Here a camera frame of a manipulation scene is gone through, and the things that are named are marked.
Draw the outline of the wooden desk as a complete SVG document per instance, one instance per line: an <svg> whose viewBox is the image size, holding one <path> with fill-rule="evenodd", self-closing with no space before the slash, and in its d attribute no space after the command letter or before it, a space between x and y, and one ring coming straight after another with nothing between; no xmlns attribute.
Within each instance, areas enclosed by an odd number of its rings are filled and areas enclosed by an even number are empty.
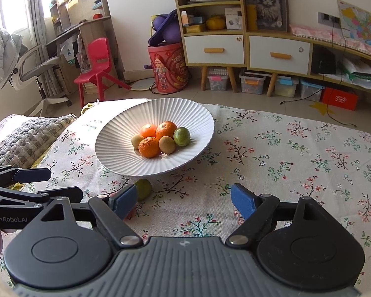
<svg viewBox="0 0 371 297"><path fill-rule="evenodd" d="M49 7L51 19L46 21L48 31L47 52L49 57L60 57L54 73L63 95L77 91L73 80L81 73L75 60L66 60L65 55L76 54L77 42L82 38L83 46L97 38L107 38L110 43L112 69L110 74L121 78L118 72L118 46L110 17L107 0L54 0Z"/></svg>

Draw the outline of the red decorated bucket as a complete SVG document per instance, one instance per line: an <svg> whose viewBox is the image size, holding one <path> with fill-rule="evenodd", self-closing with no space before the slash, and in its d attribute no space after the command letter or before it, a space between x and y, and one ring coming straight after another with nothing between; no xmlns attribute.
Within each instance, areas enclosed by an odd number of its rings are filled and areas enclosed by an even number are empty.
<svg viewBox="0 0 371 297"><path fill-rule="evenodd" d="M183 90L189 81L189 71L182 43L162 43L147 48L154 72L157 91L163 94Z"/></svg>

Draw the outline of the green lime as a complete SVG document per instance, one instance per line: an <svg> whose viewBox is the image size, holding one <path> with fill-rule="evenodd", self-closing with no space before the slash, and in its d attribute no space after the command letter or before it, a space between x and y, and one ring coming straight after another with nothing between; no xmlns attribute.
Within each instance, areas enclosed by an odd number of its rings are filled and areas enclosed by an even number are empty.
<svg viewBox="0 0 371 297"><path fill-rule="evenodd" d="M137 200L144 201L152 193L152 184L149 180L142 178L135 182L137 188Z"/></svg>
<svg viewBox="0 0 371 297"><path fill-rule="evenodd" d="M173 140L178 146L186 147L191 140L190 132L185 127L179 127L173 133Z"/></svg>

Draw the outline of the rough mandarin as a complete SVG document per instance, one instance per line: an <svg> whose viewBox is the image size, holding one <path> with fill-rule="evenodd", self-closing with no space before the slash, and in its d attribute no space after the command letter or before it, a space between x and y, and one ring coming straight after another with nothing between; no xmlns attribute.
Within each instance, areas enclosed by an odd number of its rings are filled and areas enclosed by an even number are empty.
<svg viewBox="0 0 371 297"><path fill-rule="evenodd" d="M159 140L156 137L146 137L138 146L138 151L145 158L154 158L161 153Z"/></svg>

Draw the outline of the smooth orange tomato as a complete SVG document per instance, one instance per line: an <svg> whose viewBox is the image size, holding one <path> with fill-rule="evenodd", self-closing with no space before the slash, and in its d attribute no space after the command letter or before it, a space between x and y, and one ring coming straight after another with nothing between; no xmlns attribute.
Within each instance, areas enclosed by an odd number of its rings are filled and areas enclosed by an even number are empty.
<svg viewBox="0 0 371 297"><path fill-rule="evenodd" d="M144 138L155 137L157 126L155 124L145 124L140 129L140 135Z"/></svg>

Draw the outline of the brown kiwi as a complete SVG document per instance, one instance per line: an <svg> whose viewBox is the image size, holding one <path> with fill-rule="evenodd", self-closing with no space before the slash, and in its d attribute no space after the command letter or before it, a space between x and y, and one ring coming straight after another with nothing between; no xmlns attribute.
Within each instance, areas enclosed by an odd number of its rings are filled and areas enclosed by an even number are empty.
<svg viewBox="0 0 371 297"><path fill-rule="evenodd" d="M175 151L176 143L171 137L165 135L159 139L159 149L162 153L170 155Z"/></svg>

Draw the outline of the wooden shelf cabinet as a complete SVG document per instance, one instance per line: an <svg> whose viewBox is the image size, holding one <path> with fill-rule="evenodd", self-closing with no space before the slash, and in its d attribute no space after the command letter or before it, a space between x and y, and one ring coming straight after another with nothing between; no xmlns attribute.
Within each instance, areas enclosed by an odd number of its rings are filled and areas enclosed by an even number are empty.
<svg viewBox="0 0 371 297"><path fill-rule="evenodd" d="M246 66L246 12L244 0L175 0L185 63L201 68L201 89L208 71L226 71L238 92L235 68Z"/></svg>

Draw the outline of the mandarin orange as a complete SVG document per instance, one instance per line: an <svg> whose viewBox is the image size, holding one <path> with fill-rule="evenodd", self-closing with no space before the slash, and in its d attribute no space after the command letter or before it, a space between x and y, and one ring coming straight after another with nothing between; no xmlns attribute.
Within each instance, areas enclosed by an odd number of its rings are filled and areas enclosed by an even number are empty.
<svg viewBox="0 0 371 297"><path fill-rule="evenodd" d="M173 137L173 134L177 126L172 121L164 121L163 123L159 124L155 130L155 137L160 140L164 136Z"/></svg>

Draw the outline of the low wooden sideboard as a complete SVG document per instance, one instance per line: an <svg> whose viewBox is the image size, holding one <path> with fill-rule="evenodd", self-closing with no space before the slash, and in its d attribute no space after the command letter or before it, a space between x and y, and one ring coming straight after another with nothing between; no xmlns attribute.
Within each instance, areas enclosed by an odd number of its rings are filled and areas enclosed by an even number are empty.
<svg viewBox="0 0 371 297"><path fill-rule="evenodd" d="M312 70L317 62L316 48L326 48L335 56L335 61L342 58L360 59L371 66L371 56L334 42L325 42L294 36L279 31L251 31L245 34L245 64L250 71L270 73L267 96L270 97L275 88L279 75L299 76L329 82L336 85L358 89L371 94L371 89L351 84L345 77L335 74L320 74Z"/></svg>

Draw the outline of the framed cat picture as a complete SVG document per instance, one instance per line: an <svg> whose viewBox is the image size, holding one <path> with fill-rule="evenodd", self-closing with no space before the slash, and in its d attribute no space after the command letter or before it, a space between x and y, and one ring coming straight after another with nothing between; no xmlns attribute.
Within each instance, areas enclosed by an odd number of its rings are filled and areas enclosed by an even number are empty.
<svg viewBox="0 0 371 297"><path fill-rule="evenodd" d="M288 0L245 0L247 30L289 31Z"/></svg>

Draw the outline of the white office chair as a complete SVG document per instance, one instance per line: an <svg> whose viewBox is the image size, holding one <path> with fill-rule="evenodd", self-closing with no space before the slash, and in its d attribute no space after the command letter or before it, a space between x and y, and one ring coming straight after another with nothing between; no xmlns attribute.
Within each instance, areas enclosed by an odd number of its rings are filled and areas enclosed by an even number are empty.
<svg viewBox="0 0 371 297"><path fill-rule="evenodd" d="M41 96L40 103L36 106L30 116L42 117L49 105L65 103L71 106L72 102L63 95L62 97L48 97L43 89L43 84L39 77L58 65L60 57L52 57L42 62L31 70L24 71L24 63L32 55L39 52L41 46L38 44L30 49L23 45L23 37L18 34L11 34L4 28L0 27L0 91L6 84L19 91L27 85L35 82L39 88Z"/></svg>

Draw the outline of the grey woven cushion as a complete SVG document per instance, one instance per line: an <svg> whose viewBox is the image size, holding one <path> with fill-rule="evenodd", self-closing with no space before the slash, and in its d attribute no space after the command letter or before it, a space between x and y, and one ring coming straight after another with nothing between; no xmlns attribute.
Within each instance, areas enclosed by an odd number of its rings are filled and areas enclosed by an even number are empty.
<svg viewBox="0 0 371 297"><path fill-rule="evenodd" d="M76 119L7 116L0 122L0 166L30 168Z"/></svg>

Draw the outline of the white ribbed plate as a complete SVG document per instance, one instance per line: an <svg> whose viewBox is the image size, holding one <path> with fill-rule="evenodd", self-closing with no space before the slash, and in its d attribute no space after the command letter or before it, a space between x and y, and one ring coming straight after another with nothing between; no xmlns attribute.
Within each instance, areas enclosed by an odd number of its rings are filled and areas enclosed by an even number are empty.
<svg viewBox="0 0 371 297"><path fill-rule="evenodd" d="M145 124L158 126L172 121L191 135L186 147L176 144L170 155L160 153L145 158L133 148L131 137L140 134ZM214 133L214 120L201 104L188 99L154 99L135 105L112 118L98 134L96 157L108 170L123 176L153 176L175 170L191 162L207 147Z"/></svg>

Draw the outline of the orange pumpkin pot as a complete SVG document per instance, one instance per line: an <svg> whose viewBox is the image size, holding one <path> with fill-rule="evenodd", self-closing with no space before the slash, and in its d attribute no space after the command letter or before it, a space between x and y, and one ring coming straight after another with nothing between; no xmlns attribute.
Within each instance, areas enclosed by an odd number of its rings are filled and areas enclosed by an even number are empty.
<svg viewBox="0 0 371 297"><path fill-rule="evenodd" d="M226 20L223 15L212 15L206 20L206 27L210 31L226 29Z"/></svg>

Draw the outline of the colourful map board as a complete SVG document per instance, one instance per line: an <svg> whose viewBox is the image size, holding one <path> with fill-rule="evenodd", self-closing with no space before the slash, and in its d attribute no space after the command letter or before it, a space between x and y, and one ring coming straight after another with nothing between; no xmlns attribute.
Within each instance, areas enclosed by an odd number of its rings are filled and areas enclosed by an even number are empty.
<svg viewBox="0 0 371 297"><path fill-rule="evenodd" d="M346 38L371 41L371 14L343 0L337 0L340 27Z"/></svg>

